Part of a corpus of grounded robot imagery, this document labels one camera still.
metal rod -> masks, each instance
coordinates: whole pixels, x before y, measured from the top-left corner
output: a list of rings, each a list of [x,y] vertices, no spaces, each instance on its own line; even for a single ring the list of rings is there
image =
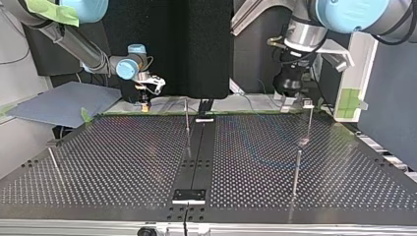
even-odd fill
[[[301,164],[301,155],[302,154],[303,154],[302,150],[297,151],[297,160],[296,160],[295,174],[294,174],[294,186],[292,188],[293,197],[297,196],[298,175],[300,174],[300,164]]]
[[[53,165],[55,166],[55,168],[59,168],[58,163],[56,162],[55,155],[53,153],[52,147],[49,147],[48,148],[48,151],[49,151],[49,154],[50,154],[50,156],[52,158]]]
[[[184,102],[184,107],[185,107],[185,119],[186,119],[186,124],[187,124],[187,134],[190,136],[190,120],[188,119],[188,100],[187,98],[185,98],[185,102]]]
[[[313,123],[313,111],[314,111],[314,108],[311,108],[310,110],[311,111],[310,111],[310,120],[309,120],[309,130],[307,132],[307,139],[309,139],[309,140],[310,140],[310,132],[311,132],[311,129],[312,129],[312,123]]]

metal plate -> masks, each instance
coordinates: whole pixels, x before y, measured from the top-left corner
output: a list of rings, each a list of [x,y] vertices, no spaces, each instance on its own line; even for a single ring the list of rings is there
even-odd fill
[[[417,225],[417,186],[326,115],[102,117],[0,181],[0,218]],[[296,152],[303,150],[297,198]],[[175,189],[207,190],[173,206]]]
[[[212,156],[212,176],[194,183],[209,187],[205,221],[417,225],[417,185],[327,116],[301,147],[307,128],[307,115],[218,116],[213,151],[199,156]]]
[[[0,216],[165,219],[185,127],[182,116],[102,117],[55,150],[59,169],[46,157],[2,180]]]

